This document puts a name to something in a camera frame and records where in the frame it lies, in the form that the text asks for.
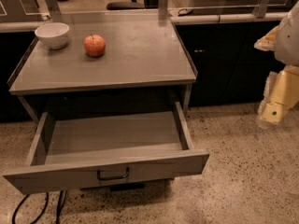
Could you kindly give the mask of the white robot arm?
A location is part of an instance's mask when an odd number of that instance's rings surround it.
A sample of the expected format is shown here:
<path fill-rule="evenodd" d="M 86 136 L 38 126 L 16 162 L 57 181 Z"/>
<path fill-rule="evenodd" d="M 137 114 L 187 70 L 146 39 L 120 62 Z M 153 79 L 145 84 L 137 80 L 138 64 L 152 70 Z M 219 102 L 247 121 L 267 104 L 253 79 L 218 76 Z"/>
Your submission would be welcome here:
<path fill-rule="evenodd" d="M 279 125 L 299 102 L 299 2 L 277 27 L 256 41 L 254 48 L 273 51 L 275 59 L 285 64 L 265 82 L 257 123 L 266 129 Z"/>

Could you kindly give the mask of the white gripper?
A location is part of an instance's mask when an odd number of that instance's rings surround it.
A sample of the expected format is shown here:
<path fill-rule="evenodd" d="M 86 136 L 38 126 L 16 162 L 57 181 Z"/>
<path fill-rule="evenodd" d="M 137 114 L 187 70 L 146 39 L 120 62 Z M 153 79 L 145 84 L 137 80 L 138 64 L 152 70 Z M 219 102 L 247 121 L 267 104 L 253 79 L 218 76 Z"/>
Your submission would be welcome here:
<path fill-rule="evenodd" d="M 261 51 L 275 49 L 278 27 L 274 27 L 262 38 L 258 39 L 254 48 Z M 287 65 L 281 72 L 271 72 L 266 79 L 263 100 L 258 108 L 256 118 L 260 128 L 268 129 L 280 122 L 299 102 L 299 67 Z"/>

